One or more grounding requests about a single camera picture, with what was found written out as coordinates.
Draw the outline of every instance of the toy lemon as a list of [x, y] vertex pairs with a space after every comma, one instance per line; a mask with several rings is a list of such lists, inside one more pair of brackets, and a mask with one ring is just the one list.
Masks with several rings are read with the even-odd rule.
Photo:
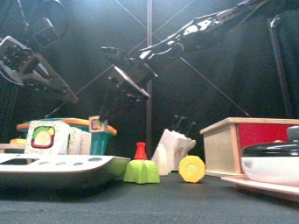
[[186, 182], [198, 183], [206, 174], [206, 165], [197, 156], [187, 156], [179, 164], [179, 173]]

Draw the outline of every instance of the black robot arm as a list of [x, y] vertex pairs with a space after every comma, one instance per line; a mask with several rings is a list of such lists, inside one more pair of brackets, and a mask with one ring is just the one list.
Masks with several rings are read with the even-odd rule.
[[[229, 31], [254, 15], [271, 18], [283, 11], [298, 8], [298, 0], [246, 0], [229, 10], [197, 17], [166, 40], [142, 49], [140, 55], [135, 59], [128, 57], [130, 61], [127, 60], [126, 63], [120, 63], [120, 61], [127, 58], [119, 59], [119, 63], [114, 61], [123, 69], [123, 73], [120, 74], [118, 68], [110, 75], [110, 79], [119, 88], [123, 88], [128, 96], [134, 96], [136, 99], [149, 98], [149, 94], [139, 86], [143, 86], [165, 66], [170, 65], [185, 53], [215, 46], [226, 38]], [[116, 48], [111, 47], [108, 52], [118, 53]]]

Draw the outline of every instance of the red bottle cap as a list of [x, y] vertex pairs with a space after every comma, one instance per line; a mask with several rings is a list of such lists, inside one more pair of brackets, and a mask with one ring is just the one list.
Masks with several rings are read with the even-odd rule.
[[146, 143], [136, 143], [135, 159], [147, 160]]

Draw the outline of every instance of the red panel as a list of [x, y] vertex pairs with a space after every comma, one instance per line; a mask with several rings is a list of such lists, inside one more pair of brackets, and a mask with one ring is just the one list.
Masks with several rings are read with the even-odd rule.
[[239, 148], [253, 144], [269, 144], [275, 140], [289, 141], [286, 129], [294, 125], [269, 123], [239, 123], [238, 138]]

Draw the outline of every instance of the black table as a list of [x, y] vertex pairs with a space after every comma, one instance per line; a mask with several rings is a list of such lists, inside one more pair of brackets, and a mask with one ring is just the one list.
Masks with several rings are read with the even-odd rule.
[[122, 178], [86, 192], [2, 190], [0, 223], [299, 223], [299, 203], [241, 190], [206, 176], [179, 173], [161, 184]]

